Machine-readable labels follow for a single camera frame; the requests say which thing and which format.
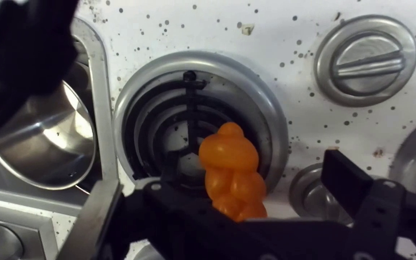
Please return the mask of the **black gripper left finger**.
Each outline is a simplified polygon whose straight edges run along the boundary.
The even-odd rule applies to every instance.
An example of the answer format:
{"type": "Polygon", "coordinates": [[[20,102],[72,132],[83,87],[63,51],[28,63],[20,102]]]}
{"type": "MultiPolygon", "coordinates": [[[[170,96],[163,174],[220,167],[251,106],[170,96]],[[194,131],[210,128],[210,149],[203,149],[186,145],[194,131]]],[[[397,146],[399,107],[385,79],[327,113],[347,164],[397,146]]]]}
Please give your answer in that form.
{"type": "Polygon", "coordinates": [[[77,214],[56,260],[98,260],[119,197],[121,185],[118,181],[98,181],[77,214]]]}

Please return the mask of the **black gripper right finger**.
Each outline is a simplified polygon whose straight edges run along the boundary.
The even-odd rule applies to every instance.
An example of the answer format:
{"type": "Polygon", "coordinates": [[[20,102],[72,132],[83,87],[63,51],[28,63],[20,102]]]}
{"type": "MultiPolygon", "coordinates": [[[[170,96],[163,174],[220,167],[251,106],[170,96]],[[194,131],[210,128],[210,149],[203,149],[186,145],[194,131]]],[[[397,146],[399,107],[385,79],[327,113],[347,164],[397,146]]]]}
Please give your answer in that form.
{"type": "Polygon", "coordinates": [[[353,226],[399,224],[405,190],[397,183],[369,177],[340,151],[324,152],[320,180],[353,226]]]}

